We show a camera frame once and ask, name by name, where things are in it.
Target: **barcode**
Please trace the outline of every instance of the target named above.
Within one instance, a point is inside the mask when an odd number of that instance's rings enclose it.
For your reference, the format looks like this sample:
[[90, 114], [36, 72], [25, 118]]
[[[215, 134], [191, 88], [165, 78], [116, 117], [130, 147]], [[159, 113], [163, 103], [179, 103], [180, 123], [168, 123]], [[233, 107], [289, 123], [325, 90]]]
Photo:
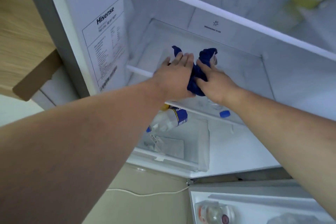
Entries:
[[112, 76], [114, 75], [114, 73], [116, 72], [118, 66], [115, 66], [115, 68], [113, 69], [112, 73], [110, 74], [110, 76], [105, 80], [104, 84], [100, 87], [100, 92], [103, 91], [103, 89], [105, 88], [105, 86], [107, 85], [107, 83], [109, 82], [109, 80], [112, 78]]

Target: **dark blue towel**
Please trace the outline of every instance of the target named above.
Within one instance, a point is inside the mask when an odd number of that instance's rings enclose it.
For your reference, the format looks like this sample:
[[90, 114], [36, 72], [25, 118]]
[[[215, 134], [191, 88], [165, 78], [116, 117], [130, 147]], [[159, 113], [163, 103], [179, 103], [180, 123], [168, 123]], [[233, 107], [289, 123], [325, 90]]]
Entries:
[[[177, 47], [177, 46], [172, 46], [174, 49], [174, 55], [176, 55], [179, 52], [182, 52], [182, 50]], [[210, 59], [212, 58], [213, 55], [217, 54], [217, 49], [216, 48], [210, 48], [210, 49], [204, 49], [199, 53], [199, 60], [202, 61], [203, 64], [206, 64], [208, 67], [210, 67]], [[187, 90], [191, 91], [192, 93], [199, 95], [201, 97], [205, 96], [203, 91], [197, 86], [196, 82], [194, 81], [194, 78], [198, 77], [203, 79], [204, 81], [208, 81], [207, 77], [205, 74], [202, 72], [201, 68], [198, 65], [195, 65], [192, 67], [191, 75], [190, 75], [190, 80], [188, 83]]]

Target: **specification sticker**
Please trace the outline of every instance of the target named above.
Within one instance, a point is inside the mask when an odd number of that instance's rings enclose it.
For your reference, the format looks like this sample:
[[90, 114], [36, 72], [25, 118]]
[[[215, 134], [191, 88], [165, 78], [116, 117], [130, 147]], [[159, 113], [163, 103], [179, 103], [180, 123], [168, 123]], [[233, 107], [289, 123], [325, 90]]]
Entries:
[[123, 0], [117, 0], [82, 30], [100, 91], [115, 74], [116, 61], [125, 52], [123, 12]]

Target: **crisper drawer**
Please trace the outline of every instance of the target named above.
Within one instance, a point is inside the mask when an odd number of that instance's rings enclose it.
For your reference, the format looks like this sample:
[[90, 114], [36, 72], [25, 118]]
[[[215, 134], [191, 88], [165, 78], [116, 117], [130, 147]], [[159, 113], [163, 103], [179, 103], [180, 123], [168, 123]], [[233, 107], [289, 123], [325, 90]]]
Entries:
[[157, 135], [168, 144], [165, 153], [155, 152], [149, 133], [144, 133], [132, 155], [151, 162], [197, 172], [209, 169], [208, 121], [195, 114], [188, 114], [188, 121], [165, 133]]

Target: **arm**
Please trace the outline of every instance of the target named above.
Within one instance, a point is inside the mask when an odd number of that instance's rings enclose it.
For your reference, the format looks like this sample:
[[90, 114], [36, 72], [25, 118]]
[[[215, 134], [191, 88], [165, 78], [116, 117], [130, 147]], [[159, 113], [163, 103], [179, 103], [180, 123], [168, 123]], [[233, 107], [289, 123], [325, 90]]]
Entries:
[[193, 60], [0, 128], [2, 222], [82, 223], [163, 103], [192, 96]]
[[197, 64], [209, 99], [237, 113], [287, 172], [333, 217], [336, 205], [336, 122], [239, 88], [225, 73]]

